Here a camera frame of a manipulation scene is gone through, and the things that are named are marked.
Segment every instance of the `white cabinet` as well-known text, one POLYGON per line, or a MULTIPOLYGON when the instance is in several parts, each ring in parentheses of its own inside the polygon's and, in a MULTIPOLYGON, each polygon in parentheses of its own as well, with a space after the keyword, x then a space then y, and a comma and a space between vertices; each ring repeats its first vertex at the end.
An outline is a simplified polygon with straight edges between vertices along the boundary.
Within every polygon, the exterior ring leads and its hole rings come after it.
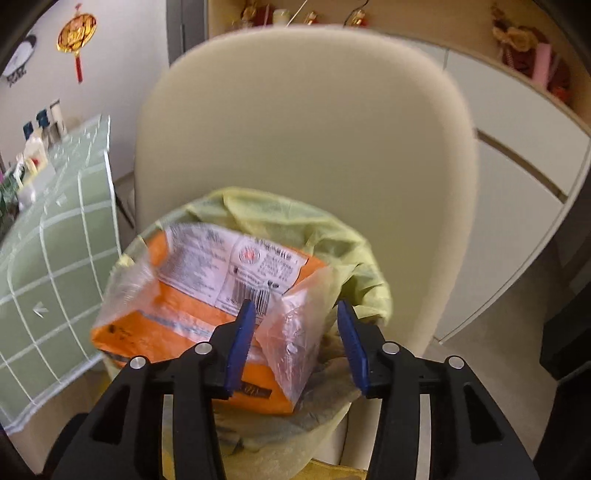
POLYGON ((498 290, 515 280, 512 277, 536 250, 563 207, 499 151, 480 142, 479 156, 476 218, 462 269, 437 327, 437 339, 472 320, 498 290))
POLYGON ((435 61, 435 63, 437 63, 441 68, 443 68, 443 64, 445 63, 445 55, 447 52, 445 48, 418 40, 409 40, 407 38, 397 38, 397 40, 400 40, 400 42, 404 43, 408 47, 416 48, 417 50, 422 51, 429 58, 435 61))
POLYGON ((446 71, 465 95, 476 126, 570 194, 589 137, 564 112, 515 77, 450 51, 446 71))

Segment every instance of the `metal screw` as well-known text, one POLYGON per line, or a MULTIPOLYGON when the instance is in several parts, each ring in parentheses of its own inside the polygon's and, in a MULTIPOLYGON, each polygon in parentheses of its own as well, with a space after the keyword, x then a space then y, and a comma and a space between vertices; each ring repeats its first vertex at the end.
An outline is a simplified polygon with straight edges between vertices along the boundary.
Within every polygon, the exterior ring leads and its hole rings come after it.
POLYGON ((135 356, 129 362, 129 366, 134 370, 139 370, 146 364, 146 359, 143 356, 135 356))
POLYGON ((452 368, 456 368, 456 369, 461 369, 464 367, 464 365, 466 365, 464 363, 464 360, 462 360, 460 357, 458 356, 451 356, 449 358, 449 360, 447 361, 447 363, 449 363, 449 366, 452 368))
POLYGON ((396 355, 400 351, 400 345, 394 342, 386 342, 382 345, 382 350, 388 355, 396 355))
POLYGON ((198 355, 207 355, 213 350, 212 344, 207 342, 201 342, 195 345, 195 353, 198 355))

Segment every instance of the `green tablecloth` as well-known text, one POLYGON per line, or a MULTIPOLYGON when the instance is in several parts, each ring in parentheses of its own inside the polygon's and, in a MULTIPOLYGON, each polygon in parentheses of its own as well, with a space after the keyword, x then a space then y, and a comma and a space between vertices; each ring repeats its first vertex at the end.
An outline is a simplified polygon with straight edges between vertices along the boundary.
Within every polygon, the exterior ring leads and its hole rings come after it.
POLYGON ((89 339, 121 248, 109 118, 48 154, 56 176, 0 247, 0 423, 18 431, 100 360, 89 339))

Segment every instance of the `barcode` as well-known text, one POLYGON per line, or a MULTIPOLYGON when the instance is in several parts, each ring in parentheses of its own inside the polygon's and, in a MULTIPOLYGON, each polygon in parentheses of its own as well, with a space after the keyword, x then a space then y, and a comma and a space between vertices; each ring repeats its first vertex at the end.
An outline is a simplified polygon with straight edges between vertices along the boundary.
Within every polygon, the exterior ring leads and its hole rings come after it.
POLYGON ((235 279, 232 291, 232 302, 241 306, 244 300, 252 300, 255 303, 257 316, 267 314, 270 292, 266 288, 256 288, 247 285, 243 281, 235 279))

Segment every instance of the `floor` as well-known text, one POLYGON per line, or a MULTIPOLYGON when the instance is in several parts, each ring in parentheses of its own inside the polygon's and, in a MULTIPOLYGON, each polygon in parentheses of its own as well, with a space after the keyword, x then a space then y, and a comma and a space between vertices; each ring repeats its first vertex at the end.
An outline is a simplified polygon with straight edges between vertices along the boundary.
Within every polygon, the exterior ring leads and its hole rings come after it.
MULTIPOLYGON (((131 176, 117 182, 116 190, 124 204, 132 188, 131 176)), ((123 216, 118 215, 124 249, 135 232, 123 216)), ((437 361, 450 355, 464 358, 499 404, 531 456, 544 433, 556 389, 555 380, 538 363, 542 328, 570 297, 570 291, 561 280, 556 249, 551 243, 477 320, 445 344, 434 340, 426 353, 427 358, 437 361)), ((424 412, 422 419, 428 421, 428 408, 421 410, 421 414, 424 412)), ((21 436, 21 441, 16 442, 20 449, 31 441, 31 436, 24 432, 21 436)), ((42 465, 44 452, 52 442, 46 440, 47 445, 24 455, 29 463, 42 465)), ((428 478, 429 441, 428 427, 422 428, 417 479, 428 478)))
POLYGON ((49 450, 66 423, 75 414, 89 411, 108 381, 99 364, 43 405, 22 431, 11 435, 12 443, 35 473, 43 469, 49 450))

